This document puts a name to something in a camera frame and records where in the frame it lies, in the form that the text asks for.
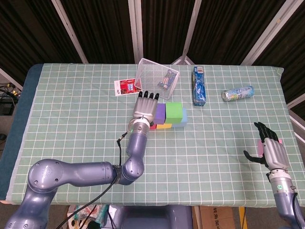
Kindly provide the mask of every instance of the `pink tag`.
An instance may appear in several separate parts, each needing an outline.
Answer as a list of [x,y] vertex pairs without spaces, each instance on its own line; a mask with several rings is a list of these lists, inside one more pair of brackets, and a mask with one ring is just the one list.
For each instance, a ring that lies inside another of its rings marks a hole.
[[263,156],[263,153],[264,153],[264,146],[263,146],[263,143],[260,139],[257,140],[257,155],[259,157],[262,157]]

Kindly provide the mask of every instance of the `white wire basket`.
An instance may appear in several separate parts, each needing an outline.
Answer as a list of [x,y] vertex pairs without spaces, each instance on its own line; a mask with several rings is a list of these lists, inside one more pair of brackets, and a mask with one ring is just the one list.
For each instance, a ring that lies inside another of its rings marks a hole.
[[159,93],[163,99],[169,99],[179,78],[179,71],[142,58],[134,85],[142,91]]

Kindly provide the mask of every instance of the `table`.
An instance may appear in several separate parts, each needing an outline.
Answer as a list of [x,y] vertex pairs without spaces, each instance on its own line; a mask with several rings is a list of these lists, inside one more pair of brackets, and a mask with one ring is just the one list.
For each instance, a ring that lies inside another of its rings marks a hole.
[[[251,155],[257,154],[259,134],[253,122],[260,121],[283,140],[291,163],[290,175],[303,206],[303,163],[280,85],[283,69],[202,66],[207,104],[193,106],[193,66],[172,65],[181,76],[169,101],[182,102],[188,112],[188,125],[151,131],[144,174],[130,186],[115,185],[99,201],[119,205],[274,207],[271,186],[265,176],[268,170],[263,165],[249,163],[243,155],[245,149]],[[0,187],[0,197],[21,203],[28,170],[43,158],[117,164],[116,139],[126,130],[137,95],[116,97],[113,81],[134,78],[136,70],[134,64],[35,65],[27,76],[0,162],[1,179],[5,181]],[[254,97],[230,103],[222,101],[224,89],[247,85],[255,88]],[[17,124],[23,129],[16,130]],[[123,149],[127,142],[128,136],[122,141]],[[4,171],[7,174],[12,168],[12,176],[4,176]],[[87,203],[106,187],[64,185],[53,204]]]

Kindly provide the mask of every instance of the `green block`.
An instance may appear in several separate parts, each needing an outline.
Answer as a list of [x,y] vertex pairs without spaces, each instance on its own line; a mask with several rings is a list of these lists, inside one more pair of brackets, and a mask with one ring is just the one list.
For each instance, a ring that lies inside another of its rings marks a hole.
[[182,118],[182,103],[166,103],[165,123],[180,123]]

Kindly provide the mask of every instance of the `gray robot arm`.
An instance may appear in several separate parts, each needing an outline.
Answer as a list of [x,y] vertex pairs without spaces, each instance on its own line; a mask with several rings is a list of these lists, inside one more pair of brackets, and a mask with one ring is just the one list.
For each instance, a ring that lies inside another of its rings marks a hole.
[[244,154],[250,161],[263,164],[270,170],[266,175],[271,183],[280,217],[293,229],[305,229],[305,221],[296,198],[295,186],[288,174],[289,161],[285,147],[279,143],[274,131],[260,122],[254,124],[259,130],[264,145],[264,154],[262,158],[252,157],[247,151],[244,151]]
[[50,204],[59,186],[76,187],[110,184],[129,185],[144,172],[143,157],[147,134],[152,123],[159,95],[148,98],[139,93],[134,111],[131,136],[127,146],[129,158],[123,166],[109,162],[65,163],[54,159],[38,161],[29,171],[28,185],[18,210],[11,216],[5,229],[45,229]]

